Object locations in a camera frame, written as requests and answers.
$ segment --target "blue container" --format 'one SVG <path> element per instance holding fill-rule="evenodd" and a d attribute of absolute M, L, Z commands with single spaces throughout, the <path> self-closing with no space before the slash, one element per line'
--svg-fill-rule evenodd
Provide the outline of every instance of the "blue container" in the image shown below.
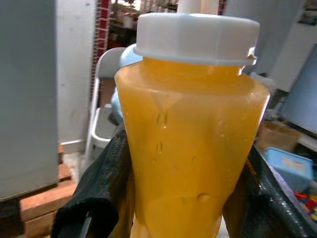
<path fill-rule="evenodd" d="M 313 162 L 310 159 L 273 147 L 264 150 L 264 158 L 293 191 L 303 191 L 313 180 Z"/>

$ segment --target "yellow liquid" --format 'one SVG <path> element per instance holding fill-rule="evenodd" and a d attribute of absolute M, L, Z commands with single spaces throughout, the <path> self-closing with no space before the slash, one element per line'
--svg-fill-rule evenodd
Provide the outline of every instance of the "yellow liquid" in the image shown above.
<path fill-rule="evenodd" d="M 239 70 L 144 58 L 117 73 L 135 176 L 133 238 L 216 236 L 269 98 Z"/>

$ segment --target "white bottle cap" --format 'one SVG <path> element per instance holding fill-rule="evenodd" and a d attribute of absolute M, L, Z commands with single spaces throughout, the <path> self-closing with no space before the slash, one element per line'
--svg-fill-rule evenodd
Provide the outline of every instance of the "white bottle cap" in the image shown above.
<path fill-rule="evenodd" d="M 253 65 L 259 23 L 217 16 L 218 0 L 180 0 L 177 13 L 139 17 L 134 52 L 144 57 L 196 64 Z"/>

